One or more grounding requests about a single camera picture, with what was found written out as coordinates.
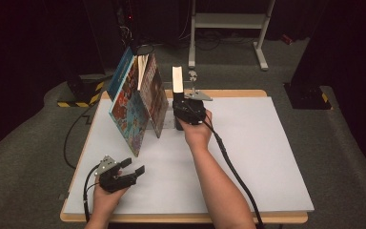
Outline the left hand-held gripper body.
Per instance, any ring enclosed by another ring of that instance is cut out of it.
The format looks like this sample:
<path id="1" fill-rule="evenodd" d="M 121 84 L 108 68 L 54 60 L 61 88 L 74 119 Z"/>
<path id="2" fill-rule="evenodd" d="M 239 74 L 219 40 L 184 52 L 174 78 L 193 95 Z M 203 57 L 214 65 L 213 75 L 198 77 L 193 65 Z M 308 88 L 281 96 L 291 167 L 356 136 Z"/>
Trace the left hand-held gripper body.
<path id="1" fill-rule="evenodd" d="M 99 185 L 109 193 L 131 187 L 137 181 L 132 174 L 121 176 L 118 163 L 112 157 L 104 156 L 95 173 L 99 178 Z"/>

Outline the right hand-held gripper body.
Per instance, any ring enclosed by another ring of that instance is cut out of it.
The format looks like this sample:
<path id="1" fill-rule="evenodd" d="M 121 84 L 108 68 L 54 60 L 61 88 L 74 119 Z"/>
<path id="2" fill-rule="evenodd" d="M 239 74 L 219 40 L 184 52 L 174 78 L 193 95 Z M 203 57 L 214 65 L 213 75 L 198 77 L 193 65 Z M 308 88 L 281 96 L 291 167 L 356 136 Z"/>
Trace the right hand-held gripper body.
<path id="1" fill-rule="evenodd" d="M 173 114 L 188 124 L 198 125 L 206 117 L 204 102 L 212 100 L 199 90 L 188 94 L 173 92 Z"/>

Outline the clear acrylic book organizer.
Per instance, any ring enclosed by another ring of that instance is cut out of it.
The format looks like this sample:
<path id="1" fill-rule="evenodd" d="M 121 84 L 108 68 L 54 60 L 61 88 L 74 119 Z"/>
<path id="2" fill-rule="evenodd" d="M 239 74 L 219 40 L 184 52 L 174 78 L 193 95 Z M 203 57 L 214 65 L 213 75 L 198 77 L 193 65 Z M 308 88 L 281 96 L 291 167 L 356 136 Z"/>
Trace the clear acrylic book organizer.
<path id="1" fill-rule="evenodd" d="M 193 82 L 189 80 L 183 81 L 184 84 L 184 91 L 190 91 L 193 87 Z M 173 83 L 172 81 L 164 83 L 165 93 L 168 97 L 168 109 L 166 111 L 166 115 L 164 118 L 163 130 L 166 129 L 175 129 L 175 120 L 173 115 Z M 148 130 L 153 130 L 153 125 L 151 122 L 147 125 Z"/>

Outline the black notebook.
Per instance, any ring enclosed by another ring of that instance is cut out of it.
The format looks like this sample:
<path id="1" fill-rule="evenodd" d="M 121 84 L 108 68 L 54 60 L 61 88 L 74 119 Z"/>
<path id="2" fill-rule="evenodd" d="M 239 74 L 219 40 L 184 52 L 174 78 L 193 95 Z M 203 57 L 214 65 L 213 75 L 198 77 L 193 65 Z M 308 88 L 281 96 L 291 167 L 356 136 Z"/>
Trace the black notebook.
<path id="1" fill-rule="evenodd" d="M 172 70 L 173 70 L 173 114 L 175 119 L 175 127 L 178 131 L 182 131 L 183 128 L 177 118 L 178 104 L 184 100 L 182 67 L 172 67 Z"/>

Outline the purple magazine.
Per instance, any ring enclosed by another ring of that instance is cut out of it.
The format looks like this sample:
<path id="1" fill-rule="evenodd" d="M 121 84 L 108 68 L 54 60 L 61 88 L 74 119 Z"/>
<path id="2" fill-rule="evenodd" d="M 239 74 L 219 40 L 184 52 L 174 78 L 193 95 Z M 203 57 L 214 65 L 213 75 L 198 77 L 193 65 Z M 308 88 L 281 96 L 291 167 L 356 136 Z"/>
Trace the purple magazine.
<path id="1" fill-rule="evenodd" d="M 153 53 L 149 54 L 141 89 L 138 91 L 148 112 L 155 134 L 157 137 L 161 137 L 169 102 Z"/>

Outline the dark teal picture book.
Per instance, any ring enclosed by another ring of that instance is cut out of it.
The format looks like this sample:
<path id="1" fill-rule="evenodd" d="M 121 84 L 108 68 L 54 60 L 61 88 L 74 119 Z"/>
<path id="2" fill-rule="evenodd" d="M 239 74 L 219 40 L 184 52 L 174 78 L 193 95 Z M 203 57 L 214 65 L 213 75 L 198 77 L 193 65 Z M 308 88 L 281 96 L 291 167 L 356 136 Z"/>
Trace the dark teal picture book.
<path id="1" fill-rule="evenodd" d="M 149 117 L 137 90 L 137 56 L 127 48 L 107 89 L 112 101 L 109 114 L 134 156 L 139 156 Z"/>

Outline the person's left hand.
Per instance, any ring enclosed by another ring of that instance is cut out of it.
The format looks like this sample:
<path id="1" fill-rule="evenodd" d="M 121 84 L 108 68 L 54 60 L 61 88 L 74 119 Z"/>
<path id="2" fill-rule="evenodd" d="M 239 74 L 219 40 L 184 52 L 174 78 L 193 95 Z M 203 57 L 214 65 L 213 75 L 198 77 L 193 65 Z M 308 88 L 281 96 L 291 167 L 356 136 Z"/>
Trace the person's left hand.
<path id="1" fill-rule="evenodd" d="M 97 185 L 93 191 L 93 208 L 91 221 L 105 222 L 110 219 L 120 199 L 127 192 L 127 188 L 109 193 L 100 185 Z"/>

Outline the person's right hand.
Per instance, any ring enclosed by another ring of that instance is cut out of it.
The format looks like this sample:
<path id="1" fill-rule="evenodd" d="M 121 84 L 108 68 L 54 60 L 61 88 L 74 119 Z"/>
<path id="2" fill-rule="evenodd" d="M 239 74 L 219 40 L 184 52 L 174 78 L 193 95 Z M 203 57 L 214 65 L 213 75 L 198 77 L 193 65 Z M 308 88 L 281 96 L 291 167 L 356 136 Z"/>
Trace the person's right hand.
<path id="1" fill-rule="evenodd" d="M 212 134 L 212 131 L 208 125 L 211 124 L 212 117 L 212 112 L 207 110 L 205 121 L 198 125 L 191 125 L 181 119 L 178 119 L 185 133 L 186 142 L 192 152 L 204 151 L 208 149 Z"/>

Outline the black yellow striped stand base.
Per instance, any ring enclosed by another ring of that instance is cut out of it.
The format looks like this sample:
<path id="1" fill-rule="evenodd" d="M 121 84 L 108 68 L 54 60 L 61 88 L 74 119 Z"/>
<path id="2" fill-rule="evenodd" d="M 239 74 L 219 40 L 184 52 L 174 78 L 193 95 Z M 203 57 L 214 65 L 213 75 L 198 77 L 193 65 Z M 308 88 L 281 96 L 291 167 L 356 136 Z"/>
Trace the black yellow striped stand base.
<path id="1" fill-rule="evenodd" d="M 304 87 L 285 83 L 284 89 L 294 109 L 332 110 L 328 96 L 319 87 Z"/>
<path id="2" fill-rule="evenodd" d="M 95 74 L 68 79 L 65 89 L 57 98 L 57 105 L 62 108 L 91 107 L 99 98 L 103 86 L 104 78 Z"/>

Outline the white metal stand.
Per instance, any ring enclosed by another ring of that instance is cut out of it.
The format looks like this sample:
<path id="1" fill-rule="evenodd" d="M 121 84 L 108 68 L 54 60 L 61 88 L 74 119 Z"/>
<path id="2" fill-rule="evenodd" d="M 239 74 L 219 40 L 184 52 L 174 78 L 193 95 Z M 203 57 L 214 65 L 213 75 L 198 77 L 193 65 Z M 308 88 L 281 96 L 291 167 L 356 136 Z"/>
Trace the white metal stand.
<path id="1" fill-rule="evenodd" d="M 253 42 L 254 52 L 257 57 L 260 69 L 268 71 L 269 66 L 262 51 L 267 29 L 270 24 L 275 0 L 269 0 L 265 13 L 203 13 L 196 11 L 196 0 L 192 0 L 191 7 L 191 34 L 188 55 L 188 67 L 195 69 L 195 30 L 196 29 L 242 29 L 259 30 L 258 39 Z"/>

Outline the black equipment tower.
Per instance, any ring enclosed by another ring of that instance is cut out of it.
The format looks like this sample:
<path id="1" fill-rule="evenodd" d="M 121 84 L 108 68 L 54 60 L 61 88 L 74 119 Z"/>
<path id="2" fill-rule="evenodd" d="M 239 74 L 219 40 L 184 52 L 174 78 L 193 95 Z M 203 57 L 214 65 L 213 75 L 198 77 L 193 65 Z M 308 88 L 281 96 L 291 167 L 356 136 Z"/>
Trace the black equipment tower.
<path id="1" fill-rule="evenodd" d="M 114 0 L 115 15 L 121 32 L 122 42 L 137 53 L 139 32 L 137 26 L 137 8 L 134 0 Z"/>

